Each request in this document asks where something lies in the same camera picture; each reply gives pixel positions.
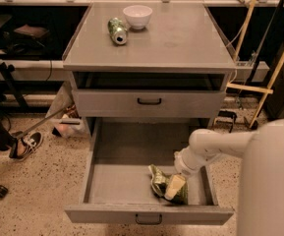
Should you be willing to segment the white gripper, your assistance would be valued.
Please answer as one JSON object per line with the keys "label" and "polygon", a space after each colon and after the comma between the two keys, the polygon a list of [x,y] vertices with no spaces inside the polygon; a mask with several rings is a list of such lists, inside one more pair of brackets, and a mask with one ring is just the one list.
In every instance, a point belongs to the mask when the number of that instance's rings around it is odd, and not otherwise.
{"label": "white gripper", "polygon": [[186,178],[194,176],[202,167],[200,157],[189,147],[174,153],[174,166],[178,174],[173,174],[167,185],[164,198],[172,200],[186,184]]}

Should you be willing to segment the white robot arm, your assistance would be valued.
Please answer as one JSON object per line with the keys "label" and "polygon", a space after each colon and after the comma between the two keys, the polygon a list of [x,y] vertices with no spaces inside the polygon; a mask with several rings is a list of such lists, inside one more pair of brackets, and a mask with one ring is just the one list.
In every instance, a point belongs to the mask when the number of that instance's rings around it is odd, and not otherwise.
{"label": "white robot arm", "polygon": [[164,197],[173,199],[187,179],[223,154],[242,159],[237,236],[284,236],[284,119],[252,132],[193,131],[189,145],[175,153],[176,173]]}

